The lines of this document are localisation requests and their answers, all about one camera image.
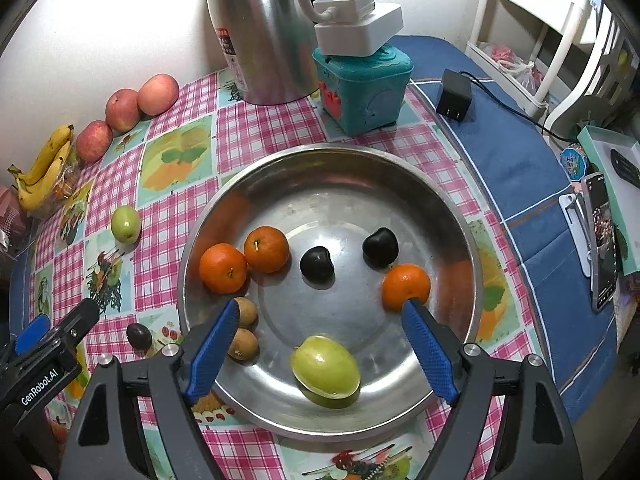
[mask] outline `black power adapter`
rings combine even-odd
[[[471,81],[461,73],[445,69],[440,84],[437,113],[461,121],[471,104]]]

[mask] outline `red apple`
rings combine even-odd
[[[178,100],[178,82],[167,74],[158,74],[138,91],[138,107],[147,115],[159,115]]]
[[[140,122],[138,109],[138,92],[131,88],[121,88],[107,101],[104,107],[107,124],[116,133],[127,133]]]
[[[113,132],[104,121],[93,121],[76,137],[76,151],[82,160],[93,164],[107,152]]]

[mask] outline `black cable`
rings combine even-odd
[[[493,92],[491,92],[491,90],[489,90],[484,83],[482,83],[482,81],[480,81],[476,76],[474,76],[473,74],[471,74],[470,72],[466,72],[466,71],[462,71],[460,72],[462,75],[466,75],[469,80],[476,86],[478,86],[483,92],[485,92],[491,99],[493,99],[495,102],[497,102],[502,108],[504,108],[505,110],[510,111],[512,114],[516,114],[518,117],[521,117],[523,119],[526,119],[527,121],[529,121],[530,123],[532,123],[534,126],[539,127],[541,130],[543,130],[544,132],[547,132],[550,136],[552,136],[555,139],[558,140],[562,140],[562,142],[575,142],[575,139],[565,139],[564,137],[560,137],[558,135],[556,135],[555,133],[553,133],[551,130],[549,130],[548,128],[545,128],[542,124],[538,124],[536,121],[534,121],[531,117],[529,117],[526,114],[523,114],[521,111],[519,110],[515,110],[514,108],[511,108],[509,105],[506,105],[505,103],[503,103],[502,101],[500,101],[500,99],[498,99]]]

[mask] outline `apple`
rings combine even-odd
[[[138,107],[147,115],[156,116],[171,108],[178,100],[180,87],[168,74],[157,74],[138,91]]]
[[[104,118],[116,135],[130,131],[140,122],[138,92],[121,88],[114,93],[104,107]]]
[[[113,132],[104,121],[93,121],[76,137],[76,151],[82,160],[93,164],[107,152]]]
[[[130,205],[121,205],[111,215],[111,233],[121,244],[135,243],[142,231],[142,220],[138,212]]]

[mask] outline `blue gripper pad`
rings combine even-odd
[[[46,314],[38,314],[15,340],[14,352],[22,355],[33,348],[51,328],[51,322]]]
[[[236,300],[229,300],[191,362],[190,382],[184,393],[189,402],[196,403],[211,391],[225,361],[226,351],[236,335],[239,321],[238,303]]]
[[[453,383],[451,361],[411,301],[404,302],[401,319],[404,334],[434,393],[452,404],[458,398],[458,390]]]

